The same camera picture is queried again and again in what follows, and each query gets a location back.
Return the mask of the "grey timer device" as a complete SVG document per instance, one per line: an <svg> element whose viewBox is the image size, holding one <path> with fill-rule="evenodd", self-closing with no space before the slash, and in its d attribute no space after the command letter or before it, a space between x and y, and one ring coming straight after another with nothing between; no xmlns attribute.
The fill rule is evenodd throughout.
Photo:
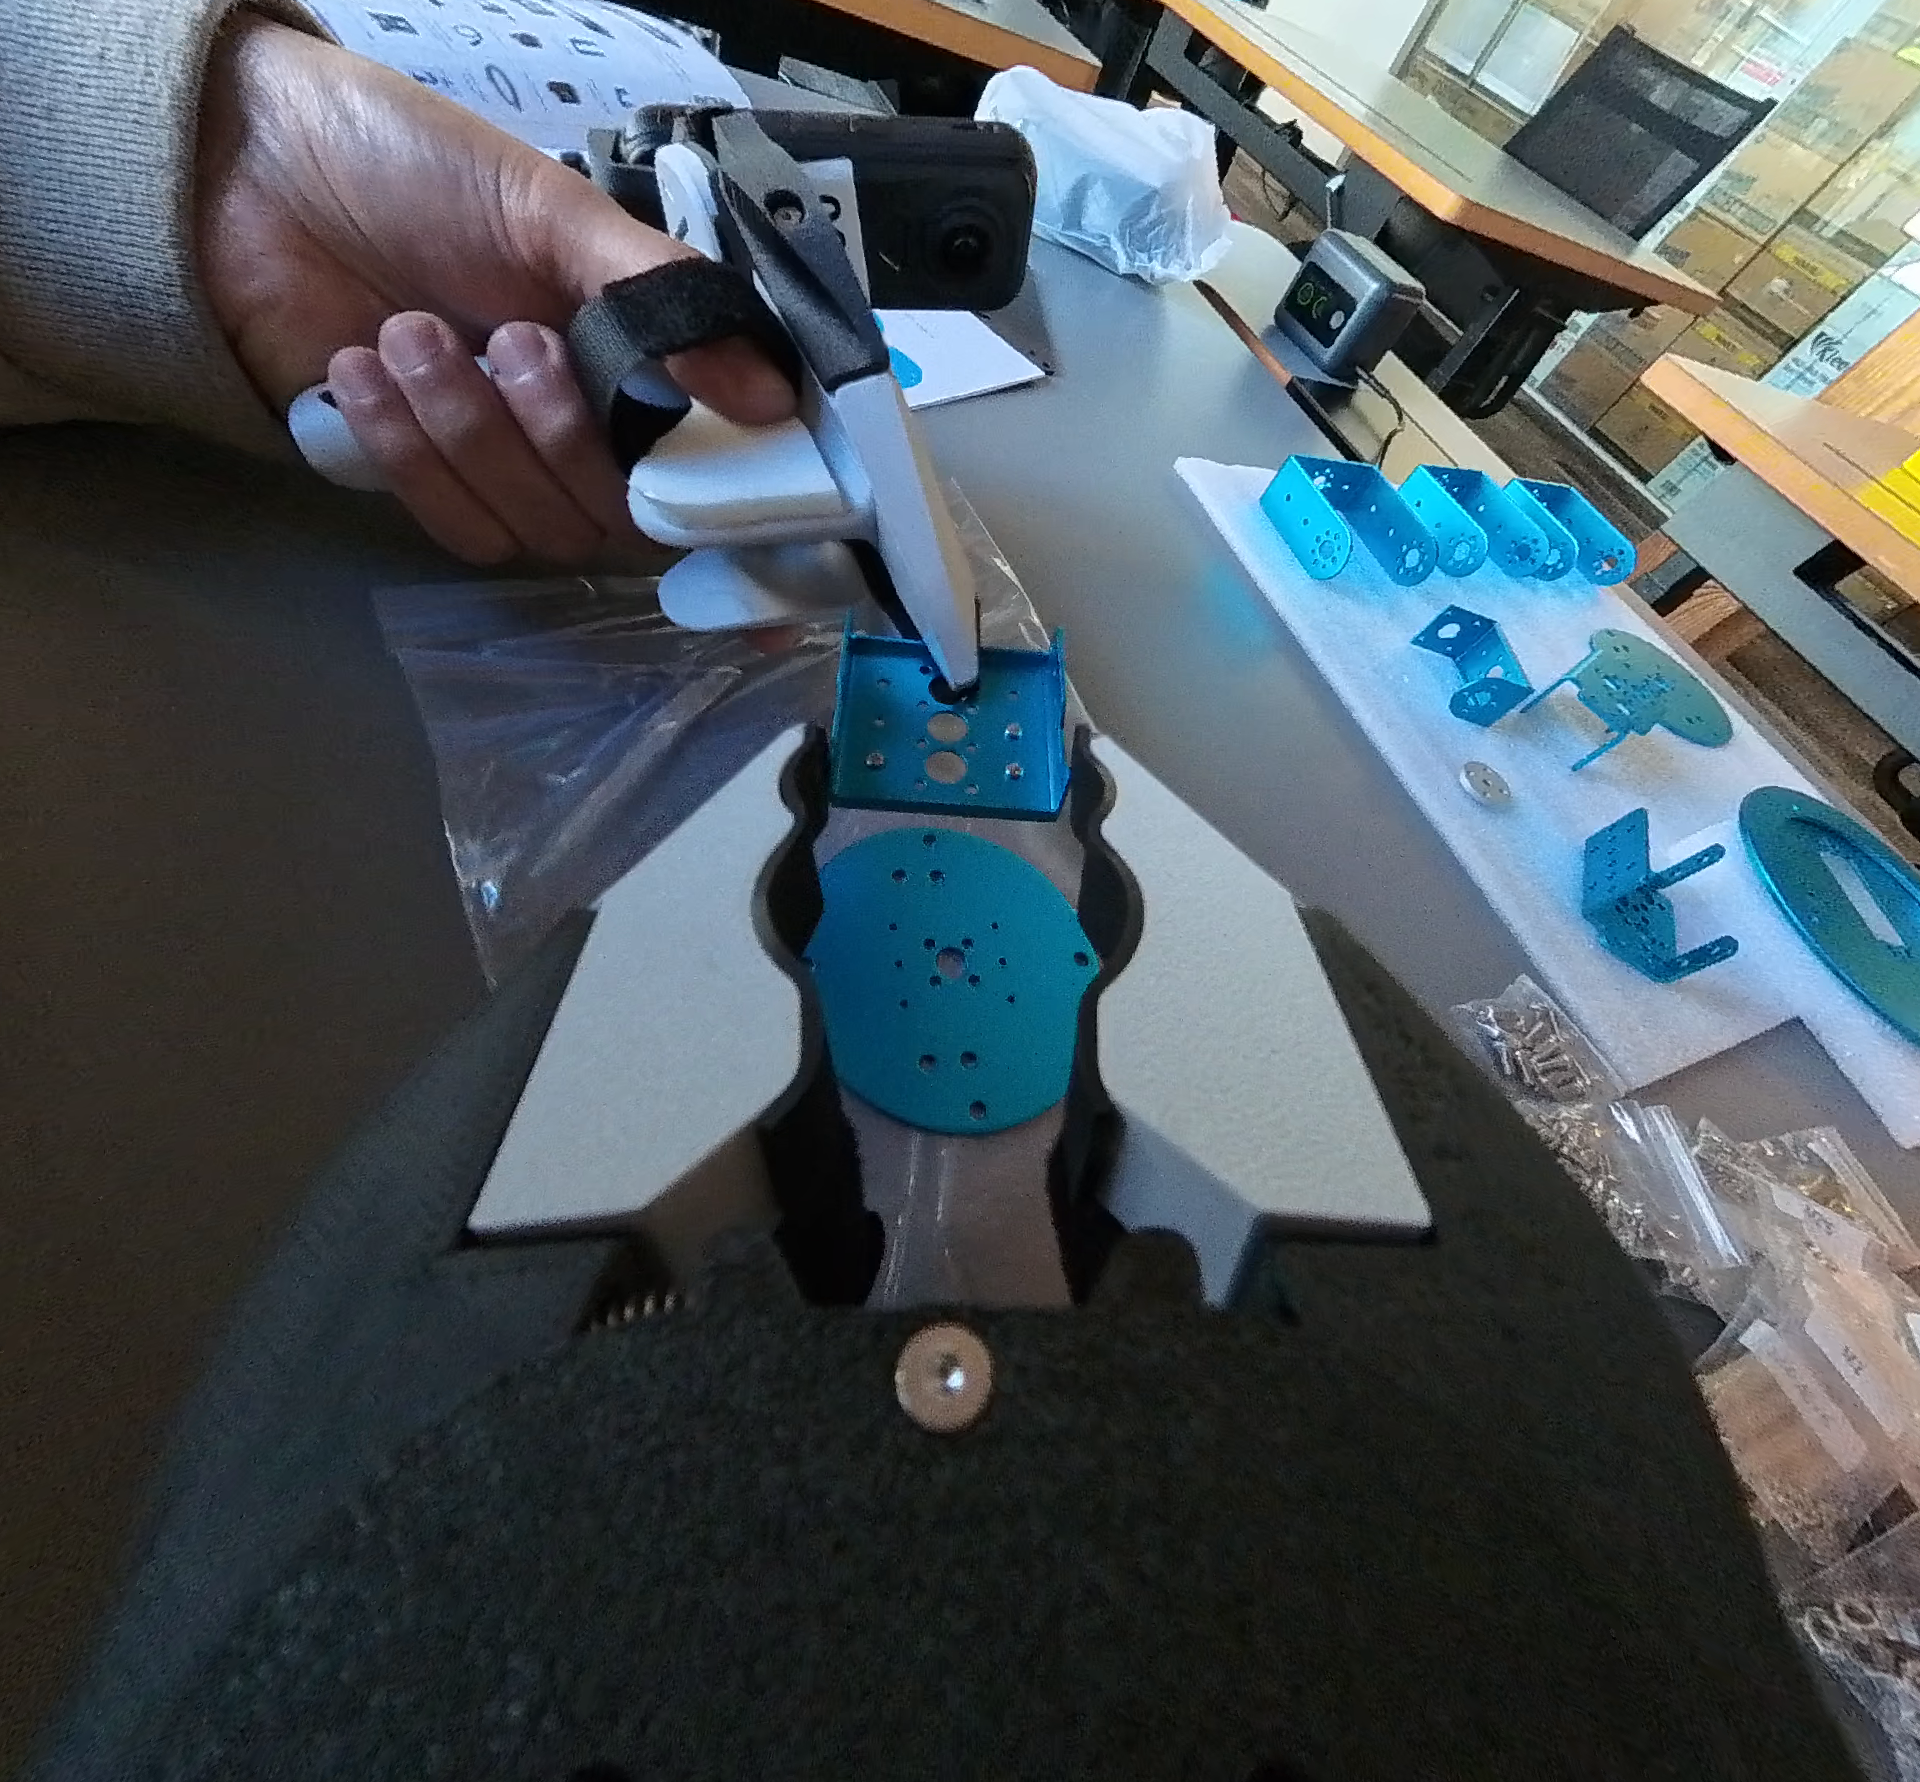
<svg viewBox="0 0 1920 1782"><path fill-rule="evenodd" d="M1270 346L1293 379L1354 387L1424 308L1424 282L1373 240L1323 230L1273 308Z"/></svg>

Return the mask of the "white paper sheet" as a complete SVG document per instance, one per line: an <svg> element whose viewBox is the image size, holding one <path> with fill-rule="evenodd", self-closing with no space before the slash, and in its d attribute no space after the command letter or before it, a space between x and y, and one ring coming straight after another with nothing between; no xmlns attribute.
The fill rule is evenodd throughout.
<svg viewBox="0 0 1920 1782"><path fill-rule="evenodd" d="M556 158L585 158L595 131L631 131L651 106L752 106L826 198L915 408L1047 375L1038 340L985 318L1029 275L1035 175L1019 131L830 107L606 0L303 4L354 51Z"/></svg>

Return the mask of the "person's left hand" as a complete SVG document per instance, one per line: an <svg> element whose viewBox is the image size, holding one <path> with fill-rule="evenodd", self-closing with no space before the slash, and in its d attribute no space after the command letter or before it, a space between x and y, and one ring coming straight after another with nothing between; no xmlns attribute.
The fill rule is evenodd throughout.
<svg viewBox="0 0 1920 1782"><path fill-rule="evenodd" d="M468 566L641 548L567 327L689 252L458 102L239 15L208 60L198 275L254 392L325 383L383 487Z"/></svg>

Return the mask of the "white foam tray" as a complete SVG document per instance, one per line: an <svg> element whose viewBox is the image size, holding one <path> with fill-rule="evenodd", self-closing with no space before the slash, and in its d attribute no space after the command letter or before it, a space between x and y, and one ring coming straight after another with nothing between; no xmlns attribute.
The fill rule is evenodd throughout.
<svg viewBox="0 0 1920 1782"><path fill-rule="evenodd" d="M1618 588L1513 580L1501 570L1398 587L1369 555L1334 580L1312 580L1262 519L1270 469L1182 455L1178 479L1221 530L1253 583L1287 620L1308 660L1406 784L1453 859L1501 911L1526 969L1572 1010L1622 1082L1648 1085L1770 1028L1801 1022L1852 1081L1885 1134L1917 1144L1917 1045L1882 1025L1806 950L1765 896L1738 831L1738 807L1758 784L1822 793L1795 754L1758 726L1732 690L1725 747L1671 732L1625 737L1572 774L1603 737L1572 690L1490 729L1447 710L1456 669L1418 645L1446 605L1495 617L1531 684L1560 676L1598 628L1671 642ZM1506 811L1473 804L1464 759L1487 759L1513 784ZM1741 954L1678 985L1653 985L1614 959L1580 917L1580 843L1622 811L1650 811L1655 864L1712 842L1729 855L1671 891L1685 946L1732 933Z"/></svg>

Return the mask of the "clear plastic bag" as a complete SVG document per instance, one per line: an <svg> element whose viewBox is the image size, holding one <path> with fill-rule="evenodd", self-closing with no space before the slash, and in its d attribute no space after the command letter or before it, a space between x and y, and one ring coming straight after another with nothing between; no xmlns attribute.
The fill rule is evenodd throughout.
<svg viewBox="0 0 1920 1782"><path fill-rule="evenodd" d="M687 632L658 608L670 551L634 574L383 587L379 632L436 764L450 875L488 989L510 985L638 859L788 726L830 729L842 631L869 602ZM1069 1307L1047 1160L1064 1106L934 1134L858 1096L826 1045L881 1224L877 1307Z"/></svg>

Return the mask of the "white plastic bag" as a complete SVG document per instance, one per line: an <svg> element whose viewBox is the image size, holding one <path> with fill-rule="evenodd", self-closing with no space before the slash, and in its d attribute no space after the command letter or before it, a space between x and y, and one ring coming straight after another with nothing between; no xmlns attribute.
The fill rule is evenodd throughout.
<svg viewBox="0 0 1920 1782"><path fill-rule="evenodd" d="M1019 65L985 83L977 122L1029 140L1038 234L1136 282L1195 282L1226 259L1238 222L1200 113L1076 93Z"/></svg>

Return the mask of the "pile of clear screw bags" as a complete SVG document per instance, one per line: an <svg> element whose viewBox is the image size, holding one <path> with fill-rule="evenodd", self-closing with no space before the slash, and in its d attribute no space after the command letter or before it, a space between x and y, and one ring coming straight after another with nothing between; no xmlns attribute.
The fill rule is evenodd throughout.
<svg viewBox="0 0 1920 1782"><path fill-rule="evenodd" d="M1451 1025L1682 1320L1791 1630L1867 1770L1917 1779L1917 1231L1834 1125L1629 1096L1531 977Z"/></svg>

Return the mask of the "black mesh bin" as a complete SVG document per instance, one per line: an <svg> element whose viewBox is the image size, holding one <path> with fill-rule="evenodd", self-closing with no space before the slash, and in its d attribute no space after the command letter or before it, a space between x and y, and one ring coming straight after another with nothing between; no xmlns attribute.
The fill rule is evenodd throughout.
<svg viewBox="0 0 1920 1782"><path fill-rule="evenodd" d="M1622 234L1645 240L1773 106L1617 25L1505 151Z"/></svg>

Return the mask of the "blue round metal plate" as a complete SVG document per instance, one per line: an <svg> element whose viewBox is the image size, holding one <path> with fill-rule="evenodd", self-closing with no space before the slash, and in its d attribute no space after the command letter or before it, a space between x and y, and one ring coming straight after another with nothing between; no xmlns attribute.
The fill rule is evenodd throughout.
<svg viewBox="0 0 1920 1782"><path fill-rule="evenodd" d="M1042 869L918 822L852 842L820 885L804 959L842 1085L946 1137L990 1137L1065 1096L1099 956Z"/></svg>

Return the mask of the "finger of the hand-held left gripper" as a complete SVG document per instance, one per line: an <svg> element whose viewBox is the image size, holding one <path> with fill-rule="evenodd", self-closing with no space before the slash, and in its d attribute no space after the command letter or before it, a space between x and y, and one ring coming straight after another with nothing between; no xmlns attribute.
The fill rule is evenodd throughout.
<svg viewBox="0 0 1920 1782"><path fill-rule="evenodd" d="M888 362L817 387L817 447L939 676L953 696L968 696L980 678L973 566Z"/></svg>

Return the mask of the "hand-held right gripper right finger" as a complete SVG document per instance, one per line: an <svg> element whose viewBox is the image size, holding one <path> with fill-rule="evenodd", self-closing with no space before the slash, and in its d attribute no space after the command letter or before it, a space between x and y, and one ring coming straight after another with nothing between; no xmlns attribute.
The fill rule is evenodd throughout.
<svg viewBox="0 0 1920 1782"><path fill-rule="evenodd" d="M1262 1309L1282 1240L1424 1240L1402 1137L1293 895L1112 737L1071 737L1077 925L1071 1293L1123 1236Z"/></svg>

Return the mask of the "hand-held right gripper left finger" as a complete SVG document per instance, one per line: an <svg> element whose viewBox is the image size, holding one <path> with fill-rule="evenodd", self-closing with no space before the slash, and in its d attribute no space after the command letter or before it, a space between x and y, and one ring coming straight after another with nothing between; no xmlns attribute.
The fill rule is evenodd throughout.
<svg viewBox="0 0 1920 1782"><path fill-rule="evenodd" d="M673 1281L757 1228L807 1299L872 1293L872 1206L804 946L826 737L776 737L595 907L468 1209L481 1240L627 1236Z"/></svg>

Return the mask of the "stacked cardboard boxes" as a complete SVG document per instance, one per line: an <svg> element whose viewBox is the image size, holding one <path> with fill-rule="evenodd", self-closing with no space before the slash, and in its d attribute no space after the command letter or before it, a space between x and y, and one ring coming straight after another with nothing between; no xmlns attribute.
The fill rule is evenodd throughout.
<svg viewBox="0 0 1920 1782"><path fill-rule="evenodd" d="M1917 0L1432 0L1402 76L1490 143L1547 107L1617 26L1767 102L1650 240L1714 290L1682 311L1580 312L1528 387L1637 475L1692 429L1645 387L1663 352L1762 379L1842 371L1877 294L1917 262Z"/></svg>

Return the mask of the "blue plate with standoff legs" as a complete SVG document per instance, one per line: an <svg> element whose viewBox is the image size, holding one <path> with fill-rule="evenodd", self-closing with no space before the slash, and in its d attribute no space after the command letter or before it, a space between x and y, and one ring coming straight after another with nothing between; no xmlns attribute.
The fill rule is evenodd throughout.
<svg viewBox="0 0 1920 1782"><path fill-rule="evenodd" d="M1589 650L1544 690L1524 700L1524 710L1544 704L1558 690L1574 690L1574 700L1603 723L1603 737L1572 759L1572 774L1605 756L1625 737L1655 729L1701 747L1725 747L1735 723L1718 696L1675 655L1618 628L1598 628Z"/></svg>

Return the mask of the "blue perforated bracket assembly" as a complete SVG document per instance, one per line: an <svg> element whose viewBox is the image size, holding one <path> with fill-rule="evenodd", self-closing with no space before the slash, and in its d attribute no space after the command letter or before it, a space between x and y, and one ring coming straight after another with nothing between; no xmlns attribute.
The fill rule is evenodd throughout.
<svg viewBox="0 0 1920 1782"><path fill-rule="evenodd" d="M1614 959L1653 985L1702 974L1735 959L1741 941L1721 933L1685 950L1670 887L1714 869L1725 855L1725 843L1712 842L1671 865L1655 865L1650 811L1622 811L1580 843L1580 917Z"/></svg>

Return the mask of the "blue U-shaped metal bracket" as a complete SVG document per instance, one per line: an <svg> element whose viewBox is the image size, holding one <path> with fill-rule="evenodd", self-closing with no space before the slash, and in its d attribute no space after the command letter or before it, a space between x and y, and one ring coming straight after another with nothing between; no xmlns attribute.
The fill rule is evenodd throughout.
<svg viewBox="0 0 1920 1782"><path fill-rule="evenodd" d="M973 690L939 690L918 639L842 632L830 800L842 811L1051 820L1069 791L1064 632L985 645Z"/></svg>

